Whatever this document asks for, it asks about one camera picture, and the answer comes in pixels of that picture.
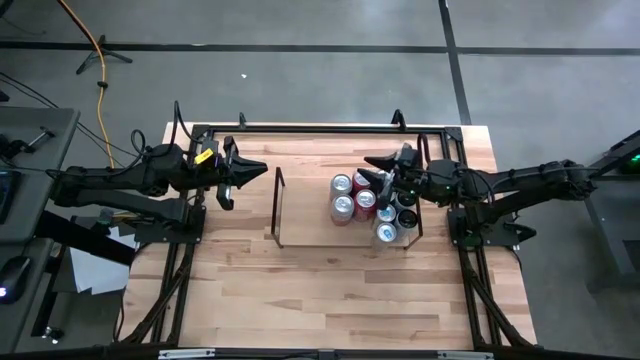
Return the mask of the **black keyboard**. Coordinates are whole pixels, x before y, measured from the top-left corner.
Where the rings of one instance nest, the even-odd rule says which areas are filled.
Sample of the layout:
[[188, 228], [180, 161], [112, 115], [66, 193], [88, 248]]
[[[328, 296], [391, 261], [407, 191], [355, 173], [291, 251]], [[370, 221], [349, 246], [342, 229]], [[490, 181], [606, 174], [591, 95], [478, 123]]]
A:
[[20, 180], [20, 172], [0, 171], [0, 224], [4, 224], [8, 217]]

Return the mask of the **white paper sheets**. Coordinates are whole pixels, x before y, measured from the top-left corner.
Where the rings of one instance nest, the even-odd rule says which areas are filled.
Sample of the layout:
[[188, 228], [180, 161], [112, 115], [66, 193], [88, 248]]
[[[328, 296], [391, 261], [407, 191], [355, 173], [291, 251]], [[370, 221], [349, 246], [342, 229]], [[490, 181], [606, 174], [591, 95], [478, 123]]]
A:
[[72, 248], [70, 250], [75, 287], [78, 293], [89, 291], [98, 295], [123, 290], [128, 283], [130, 265], [91, 255]]

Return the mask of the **grey side desk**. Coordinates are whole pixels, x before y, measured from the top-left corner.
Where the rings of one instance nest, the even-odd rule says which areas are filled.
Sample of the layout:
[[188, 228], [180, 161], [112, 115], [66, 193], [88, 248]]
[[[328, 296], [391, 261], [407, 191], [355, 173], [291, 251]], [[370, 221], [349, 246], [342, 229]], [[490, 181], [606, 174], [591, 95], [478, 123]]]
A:
[[35, 152], [21, 152], [13, 163], [22, 173], [6, 221], [0, 224], [0, 268], [9, 259], [31, 259], [24, 294], [13, 304], [0, 304], [0, 354], [15, 350], [52, 247], [50, 240], [33, 238], [53, 180], [46, 169], [58, 170], [72, 140], [80, 112], [75, 109], [0, 107], [0, 133], [10, 140], [36, 140]]

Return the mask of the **black metal cart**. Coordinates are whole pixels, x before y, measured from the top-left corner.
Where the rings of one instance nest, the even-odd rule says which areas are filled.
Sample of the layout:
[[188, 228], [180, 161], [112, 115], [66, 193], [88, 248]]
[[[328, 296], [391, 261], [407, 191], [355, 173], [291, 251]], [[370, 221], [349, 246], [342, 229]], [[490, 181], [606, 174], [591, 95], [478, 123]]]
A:
[[609, 269], [588, 283], [592, 293], [640, 289], [640, 130], [591, 165], [596, 190], [585, 200]]

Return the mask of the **black tripod stand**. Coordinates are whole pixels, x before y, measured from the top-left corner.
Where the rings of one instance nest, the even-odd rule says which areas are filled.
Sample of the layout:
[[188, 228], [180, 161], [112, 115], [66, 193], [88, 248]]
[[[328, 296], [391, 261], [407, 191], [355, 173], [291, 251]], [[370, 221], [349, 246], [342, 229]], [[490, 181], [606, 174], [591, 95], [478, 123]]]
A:
[[[126, 57], [124, 55], [121, 55], [117, 52], [114, 52], [112, 50], [109, 50], [105, 47], [106, 44], [106, 37], [104, 35], [101, 35], [97, 41], [97, 44], [101, 50], [102, 56], [103, 57], [107, 57], [107, 56], [111, 56], [113, 58], [116, 58], [122, 62], [131, 64], [133, 62], [133, 60], [129, 57]], [[100, 60], [100, 56], [98, 54], [98, 52], [96, 50], [92, 50], [89, 55], [85, 58], [85, 60], [80, 64], [80, 66], [77, 68], [76, 70], [76, 74], [80, 75], [82, 74], [93, 62], [95, 61], [99, 61]]]

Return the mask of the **black aluminium rig frame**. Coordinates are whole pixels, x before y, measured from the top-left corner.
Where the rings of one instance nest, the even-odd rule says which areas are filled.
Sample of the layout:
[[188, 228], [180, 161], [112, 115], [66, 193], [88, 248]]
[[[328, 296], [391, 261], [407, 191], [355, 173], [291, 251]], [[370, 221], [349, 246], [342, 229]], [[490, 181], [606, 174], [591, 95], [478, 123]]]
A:
[[496, 168], [489, 132], [481, 126], [285, 125], [239, 129], [214, 123], [242, 156], [268, 165], [233, 195], [225, 211], [205, 198], [200, 243], [156, 243], [137, 257], [124, 296], [121, 339], [139, 326], [181, 260], [184, 284], [152, 326], [149, 339], [182, 346], [229, 348], [462, 349], [501, 334], [463, 281], [446, 212], [421, 202], [421, 226], [376, 251], [346, 247], [284, 247], [271, 237], [275, 170], [293, 177], [351, 174], [364, 157], [424, 147], [431, 160], [450, 158]]

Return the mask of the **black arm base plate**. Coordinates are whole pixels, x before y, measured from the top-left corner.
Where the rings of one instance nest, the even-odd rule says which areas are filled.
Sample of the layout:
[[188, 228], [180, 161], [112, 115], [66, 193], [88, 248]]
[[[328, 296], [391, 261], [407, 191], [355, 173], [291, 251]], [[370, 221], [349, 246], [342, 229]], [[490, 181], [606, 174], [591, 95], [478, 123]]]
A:
[[515, 246], [520, 243], [513, 227], [513, 215], [501, 216], [495, 222], [483, 222], [465, 207], [447, 211], [447, 225], [451, 243], [457, 246]]
[[204, 206], [192, 206], [185, 222], [156, 221], [136, 226], [138, 243], [197, 244], [203, 237], [206, 218]]

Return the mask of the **black desk clamp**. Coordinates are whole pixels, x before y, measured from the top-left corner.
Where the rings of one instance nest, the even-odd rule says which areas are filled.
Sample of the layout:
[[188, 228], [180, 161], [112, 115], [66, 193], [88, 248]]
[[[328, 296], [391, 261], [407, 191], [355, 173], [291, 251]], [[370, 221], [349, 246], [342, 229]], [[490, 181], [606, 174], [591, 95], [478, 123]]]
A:
[[55, 133], [44, 126], [41, 126], [40, 130], [41, 133], [30, 142], [20, 139], [10, 140], [3, 133], [0, 133], [0, 159], [11, 160], [21, 152], [34, 153], [38, 143], [55, 137]]

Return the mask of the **clear tray with dark frame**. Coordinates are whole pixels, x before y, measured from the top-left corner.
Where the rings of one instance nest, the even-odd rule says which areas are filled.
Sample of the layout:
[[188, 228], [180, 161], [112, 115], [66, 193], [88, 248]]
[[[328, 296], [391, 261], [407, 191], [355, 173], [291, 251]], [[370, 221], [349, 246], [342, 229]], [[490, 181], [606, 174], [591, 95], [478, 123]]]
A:
[[275, 170], [271, 237], [281, 247], [369, 248], [378, 222], [335, 222], [328, 177], [293, 177]]

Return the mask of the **silver metal bracket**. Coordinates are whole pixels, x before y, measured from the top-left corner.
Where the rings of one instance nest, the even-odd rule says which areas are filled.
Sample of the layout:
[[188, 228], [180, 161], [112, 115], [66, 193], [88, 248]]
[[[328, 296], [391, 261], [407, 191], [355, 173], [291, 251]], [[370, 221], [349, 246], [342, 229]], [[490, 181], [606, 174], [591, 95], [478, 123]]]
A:
[[438, 351], [438, 360], [494, 360], [493, 353], [476, 351]]
[[198, 360], [215, 358], [216, 350], [214, 348], [189, 348], [189, 349], [171, 349], [161, 350], [158, 354], [158, 360]]

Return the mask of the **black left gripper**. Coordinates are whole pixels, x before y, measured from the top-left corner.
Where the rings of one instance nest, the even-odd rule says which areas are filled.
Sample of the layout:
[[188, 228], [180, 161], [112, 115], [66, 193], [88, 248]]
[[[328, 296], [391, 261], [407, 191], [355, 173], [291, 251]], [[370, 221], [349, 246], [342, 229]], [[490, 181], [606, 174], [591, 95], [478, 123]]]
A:
[[[264, 162], [241, 157], [233, 136], [224, 138], [223, 149], [226, 154], [225, 162], [231, 172], [217, 185], [216, 199], [223, 210], [233, 210], [232, 188], [240, 189], [254, 178], [266, 173], [268, 166]], [[211, 189], [210, 180], [206, 180], [205, 177], [218, 170], [222, 159], [218, 141], [204, 141], [201, 144], [201, 149], [194, 157], [192, 168], [203, 191]]]

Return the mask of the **black computer mouse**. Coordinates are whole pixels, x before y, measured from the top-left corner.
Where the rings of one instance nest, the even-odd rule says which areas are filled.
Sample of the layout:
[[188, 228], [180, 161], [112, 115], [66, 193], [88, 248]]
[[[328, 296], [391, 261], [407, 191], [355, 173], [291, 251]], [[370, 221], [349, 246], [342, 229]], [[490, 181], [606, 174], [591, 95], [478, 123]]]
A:
[[0, 304], [13, 304], [24, 294], [31, 268], [28, 256], [15, 256], [0, 269]]

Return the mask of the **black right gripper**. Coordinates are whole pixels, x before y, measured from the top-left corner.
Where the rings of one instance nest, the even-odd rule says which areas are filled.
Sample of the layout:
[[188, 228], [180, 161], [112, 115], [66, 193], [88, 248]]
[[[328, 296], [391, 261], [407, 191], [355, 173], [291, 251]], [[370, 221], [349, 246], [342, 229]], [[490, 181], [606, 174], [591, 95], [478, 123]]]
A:
[[410, 188], [421, 198], [432, 203], [450, 202], [449, 160], [433, 160], [426, 169], [417, 168], [420, 162], [419, 151], [408, 143], [404, 143], [391, 155], [365, 156], [364, 161], [381, 169], [378, 171], [357, 169], [357, 172], [370, 183], [370, 188], [376, 195], [378, 209], [386, 208], [391, 202], [396, 177], [395, 169], [401, 171], [411, 169], [405, 173], [406, 180], [410, 183]]

